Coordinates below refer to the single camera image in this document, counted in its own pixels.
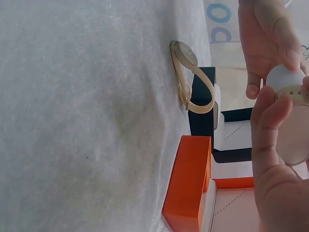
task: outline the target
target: fingernail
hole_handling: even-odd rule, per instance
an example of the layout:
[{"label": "fingernail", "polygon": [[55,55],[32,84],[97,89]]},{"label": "fingernail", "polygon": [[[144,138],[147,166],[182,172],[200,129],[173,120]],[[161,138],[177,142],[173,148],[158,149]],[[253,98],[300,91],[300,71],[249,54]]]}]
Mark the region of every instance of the fingernail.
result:
[{"label": "fingernail", "polygon": [[291,65],[293,65],[296,68],[300,68],[300,56],[296,51],[292,49],[288,50],[288,52],[286,53],[286,57],[288,61],[291,63]]},{"label": "fingernail", "polygon": [[258,88],[254,85],[248,85],[246,92],[248,97],[255,98],[258,94]]}]

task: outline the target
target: watch face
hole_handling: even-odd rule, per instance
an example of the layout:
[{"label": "watch face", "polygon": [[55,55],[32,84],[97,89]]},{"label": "watch face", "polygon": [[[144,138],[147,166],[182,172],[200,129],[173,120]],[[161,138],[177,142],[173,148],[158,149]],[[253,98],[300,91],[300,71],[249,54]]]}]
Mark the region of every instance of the watch face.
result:
[{"label": "watch face", "polygon": [[183,53],[183,55],[186,57],[186,59],[193,65],[197,66],[197,57],[194,54],[194,52],[192,51],[192,49],[184,44],[179,42],[179,48],[181,50],[181,52]]}]

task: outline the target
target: finger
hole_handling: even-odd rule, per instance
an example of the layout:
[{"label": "finger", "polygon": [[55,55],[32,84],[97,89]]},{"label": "finger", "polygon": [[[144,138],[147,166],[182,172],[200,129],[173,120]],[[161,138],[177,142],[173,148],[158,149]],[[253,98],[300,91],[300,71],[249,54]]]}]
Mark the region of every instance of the finger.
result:
[{"label": "finger", "polygon": [[253,175],[259,178],[271,167],[280,164],[276,152],[278,128],[289,116],[293,103],[288,96],[281,96],[261,116],[252,144]]},{"label": "finger", "polygon": [[301,44],[285,7],[279,0],[260,0],[254,13],[265,33],[279,46],[279,54],[284,65],[292,71],[299,69]]},{"label": "finger", "polygon": [[309,90],[309,76],[304,77],[303,85],[305,86],[307,90]]},{"label": "finger", "polygon": [[275,102],[275,92],[269,86],[264,86],[255,102],[254,108],[251,113],[251,130],[252,135],[256,133],[257,125],[263,112]]},{"label": "finger", "polygon": [[307,169],[309,171],[309,160],[306,161]]},{"label": "finger", "polygon": [[301,71],[304,72],[305,75],[307,75],[307,68],[304,64],[304,61],[302,61],[302,60],[300,61],[300,69],[301,69]]},{"label": "finger", "polygon": [[253,72],[248,72],[248,84],[246,90],[246,96],[249,99],[256,99],[260,92],[261,77]]}]

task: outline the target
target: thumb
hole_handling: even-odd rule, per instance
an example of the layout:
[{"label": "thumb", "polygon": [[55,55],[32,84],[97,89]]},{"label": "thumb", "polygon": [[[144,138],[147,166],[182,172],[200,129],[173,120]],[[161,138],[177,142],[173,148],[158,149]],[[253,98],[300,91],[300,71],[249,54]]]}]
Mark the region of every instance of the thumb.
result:
[{"label": "thumb", "polygon": [[260,0],[254,13],[263,31],[278,45],[281,62],[292,71],[299,69],[301,44],[283,4],[279,0]]},{"label": "thumb", "polygon": [[280,164],[276,151],[278,129],[289,116],[292,106],[291,99],[283,95],[262,113],[252,143],[252,165],[255,179],[259,179],[271,167]]}]

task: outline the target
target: white fabric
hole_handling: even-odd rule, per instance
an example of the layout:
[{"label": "white fabric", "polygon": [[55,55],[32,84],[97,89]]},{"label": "white fabric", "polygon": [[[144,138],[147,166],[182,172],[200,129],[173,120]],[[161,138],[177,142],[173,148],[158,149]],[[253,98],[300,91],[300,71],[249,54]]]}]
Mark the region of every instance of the white fabric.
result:
[{"label": "white fabric", "polygon": [[169,43],[210,65],[203,1],[0,5],[0,231],[169,231],[190,132]]},{"label": "white fabric", "polygon": [[[290,12],[295,30],[303,45],[303,58],[309,67],[309,29],[307,0],[281,0]],[[212,65],[245,69],[238,25],[238,0],[204,0]]]}]

